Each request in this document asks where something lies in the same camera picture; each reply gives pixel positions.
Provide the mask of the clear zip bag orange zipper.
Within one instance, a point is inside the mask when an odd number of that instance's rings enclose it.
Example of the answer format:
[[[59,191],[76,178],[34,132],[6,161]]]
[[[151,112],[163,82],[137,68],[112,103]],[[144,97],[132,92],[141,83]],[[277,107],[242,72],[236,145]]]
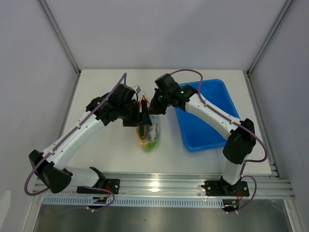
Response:
[[[149,115],[151,125],[139,125],[136,127],[138,144],[144,152],[149,153],[155,150],[160,143],[160,117],[159,115]]]

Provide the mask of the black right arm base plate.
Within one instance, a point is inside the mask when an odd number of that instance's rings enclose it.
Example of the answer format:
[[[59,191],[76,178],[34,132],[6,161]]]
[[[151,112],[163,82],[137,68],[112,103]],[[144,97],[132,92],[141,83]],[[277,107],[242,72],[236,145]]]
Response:
[[[234,185],[227,184],[221,180],[207,180],[201,187],[205,190],[206,196],[219,197],[249,197],[249,188],[246,181],[238,181]]]

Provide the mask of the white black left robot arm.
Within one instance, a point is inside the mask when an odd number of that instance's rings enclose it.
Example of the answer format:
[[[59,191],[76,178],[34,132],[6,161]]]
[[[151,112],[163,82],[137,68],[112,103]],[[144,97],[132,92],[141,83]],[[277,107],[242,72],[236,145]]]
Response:
[[[94,134],[111,122],[121,119],[124,127],[151,125],[147,101],[139,101],[139,93],[139,86],[119,84],[113,91],[94,98],[75,125],[53,145],[30,153],[35,175],[48,190],[60,193],[72,186],[79,193],[100,193],[106,188],[106,177],[97,168],[72,168],[67,164]]]

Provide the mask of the green grapes toy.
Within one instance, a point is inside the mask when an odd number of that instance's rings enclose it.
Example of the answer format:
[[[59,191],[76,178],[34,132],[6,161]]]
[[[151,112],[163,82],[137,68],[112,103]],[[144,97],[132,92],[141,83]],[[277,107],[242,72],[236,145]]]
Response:
[[[152,152],[155,150],[160,143],[160,139],[155,139],[153,141],[146,141],[146,143],[143,145],[143,151],[144,152]]]

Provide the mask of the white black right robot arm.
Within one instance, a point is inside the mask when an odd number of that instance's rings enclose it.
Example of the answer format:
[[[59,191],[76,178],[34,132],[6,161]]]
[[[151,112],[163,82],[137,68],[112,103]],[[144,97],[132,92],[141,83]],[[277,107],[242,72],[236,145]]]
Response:
[[[175,109],[183,144],[190,152],[223,147],[225,169],[219,191],[231,195],[241,183],[244,162],[256,145],[254,123],[241,120],[232,110],[220,109],[203,94],[217,80],[178,84],[170,73],[155,80],[149,114],[164,115]]]

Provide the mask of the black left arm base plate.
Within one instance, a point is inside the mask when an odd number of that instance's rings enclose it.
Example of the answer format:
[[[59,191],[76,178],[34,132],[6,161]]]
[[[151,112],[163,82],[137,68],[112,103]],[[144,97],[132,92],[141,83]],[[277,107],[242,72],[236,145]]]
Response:
[[[92,189],[91,187],[77,187],[77,193],[79,194],[108,194],[101,189],[108,190],[113,194],[119,193],[120,188],[120,179],[105,179],[104,181],[99,181],[98,184],[94,185],[94,188],[100,189]]]

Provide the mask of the grey fish toy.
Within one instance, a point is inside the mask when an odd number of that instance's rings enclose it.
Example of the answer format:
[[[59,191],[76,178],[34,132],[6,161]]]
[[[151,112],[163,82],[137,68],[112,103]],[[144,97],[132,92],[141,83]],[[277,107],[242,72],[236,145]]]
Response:
[[[157,127],[156,125],[152,125],[149,127],[148,131],[147,131],[147,136],[148,136],[148,139],[150,141],[154,141],[156,139],[156,136],[157,136]]]

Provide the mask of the yellow orange pepper toy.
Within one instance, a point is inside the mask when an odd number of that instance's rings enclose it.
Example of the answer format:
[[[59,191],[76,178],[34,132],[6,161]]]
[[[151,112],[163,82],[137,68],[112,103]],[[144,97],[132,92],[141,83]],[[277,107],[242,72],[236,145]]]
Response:
[[[146,142],[146,130],[145,130],[145,126],[144,125],[140,125],[136,127],[136,132],[137,132],[137,136],[139,138],[139,143],[141,146],[145,146]]]

